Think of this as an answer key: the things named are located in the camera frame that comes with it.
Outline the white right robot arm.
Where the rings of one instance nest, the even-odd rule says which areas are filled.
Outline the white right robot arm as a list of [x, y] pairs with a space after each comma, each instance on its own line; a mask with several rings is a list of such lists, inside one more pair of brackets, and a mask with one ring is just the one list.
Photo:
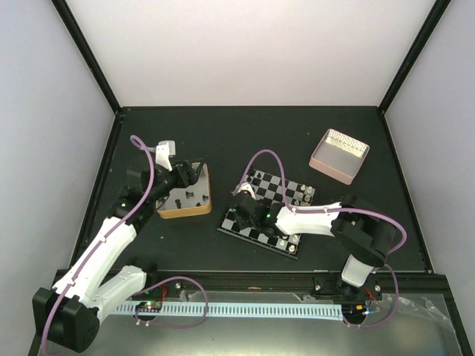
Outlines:
[[353, 195], [330, 205], [303, 206], [286, 202], [266, 204], [240, 191], [230, 208], [239, 226], [253, 228], [267, 237], [314, 234], [334, 237], [349, 253], [337, 281], [338, 292], [347, 299], [364, 290], [370, 274], [384, 267], [387, 257], [407, 240], [404, 227], [375, 211]]

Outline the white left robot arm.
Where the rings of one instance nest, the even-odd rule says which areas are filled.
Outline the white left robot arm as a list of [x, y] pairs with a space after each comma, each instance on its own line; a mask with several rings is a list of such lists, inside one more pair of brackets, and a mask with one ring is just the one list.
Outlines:
[[145, 162], [130, 165], [127, 183], [99, 232], [71, 269], [50, 289], [33, 296], [33, 316], [41, 348], [49, 341], [75, 352], [94, 341], [101, 323], [135, 294], [153, 295], [160, 286], [156, 263], [134, 258], [114, 277], [105, 277], [156, 211], [156, 202], [174, 190], [196, 185], [204, 162], [178, 161], [170, 168]]

